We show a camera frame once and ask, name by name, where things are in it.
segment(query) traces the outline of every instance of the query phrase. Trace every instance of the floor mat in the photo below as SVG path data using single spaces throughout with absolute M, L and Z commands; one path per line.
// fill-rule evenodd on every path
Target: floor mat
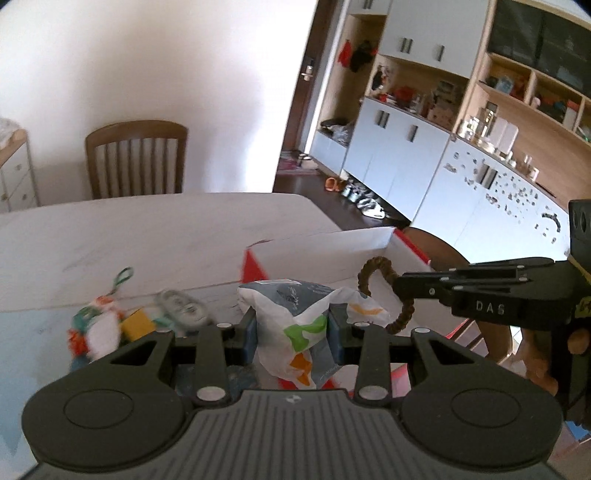
M 306 168 L 309 161 L 304 160 L 303 166 L 298 159 L 299 152 L 281 153 L 279 164 L 277 165 L 278 175 L 317 175 L 316 168 Z

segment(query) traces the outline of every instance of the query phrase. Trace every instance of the white plastic bag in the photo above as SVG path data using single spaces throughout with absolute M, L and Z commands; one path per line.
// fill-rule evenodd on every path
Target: white plastic bag
M 243 312 L 256 310 L 258 356 L 273 376 L 289 380 L 301 389 L 317 387 L 313 379 L 314 355 L 320 342 L 326 343 L 329 305 L 347 304 L 348 323 L 369 322 L 382 327 L 391 323 L 389 313 L 371 297 L 343 287 L 338 290 L 294 280 L 264 280 L 238 288 L 238 304 Z M 320 378 L 338 367 L 326 355 Z

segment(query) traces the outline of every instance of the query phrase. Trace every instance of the yellow block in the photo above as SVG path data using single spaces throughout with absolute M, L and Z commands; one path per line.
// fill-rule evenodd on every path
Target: yellow block
M 139 309 L 121 322 L 121 331 L 128 340 L 135 342 L 137 339 L 155 332 L 156 328 L 144 311 Z

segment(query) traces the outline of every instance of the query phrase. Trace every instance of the dark wooden floor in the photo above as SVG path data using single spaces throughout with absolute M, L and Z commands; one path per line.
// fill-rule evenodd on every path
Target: dark wooden floor
M 326 176 L 318 175 L 277 175 L 273 192 L 295 193 L 310 200 L 322 210 L 328 218 L 343 230 L 357 230 L 375 226 L 407 227 L 410 222 L 396 210 L 388 211 L 392 219 L 376 220 L 364 216 L 359 209 L 338 192 L 324 189 Z

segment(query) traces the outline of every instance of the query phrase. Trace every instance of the white cabinet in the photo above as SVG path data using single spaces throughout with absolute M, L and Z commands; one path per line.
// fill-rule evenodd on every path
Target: white cabinet
M 414 115 L 365 99 L 344 168 L 412 219 L 448 138 Z
M 485 158 L 461 140 L 450 141 L 413 227 L 454 245 L 483 196 L 475 179 Z
M 351 15 L 388 15 L 392 0 L 351 0 Z
M 315 133 L 310 155 L 337 175 L 340 175 L 346 154 L 347 147 L 322 132 Z
M 437 170 L 449 134 L 406 113 L 399 114 L 397 168 L 385 200 L 412 220 Z
M 14 153 L 4 153 L 0 166 L 0 213 L 14 212 L 37 206 L 33 176 L 30 170 L 27 143 L 23 142 Z
M 393 0 L 379 53 L 470 78 L 487 0 Z
M 413 226 L 474 263 L 564 260 L 570 245 L 567 212 L 506 165 L 459 139 L 448 143 Z
M 356 179 L 364 181 L 372 159 L 381 155 L 386 137 L 383 122 L 386 114 L 393 110 L 379 102 L 364 100 L 344 165 L 344 169 Z

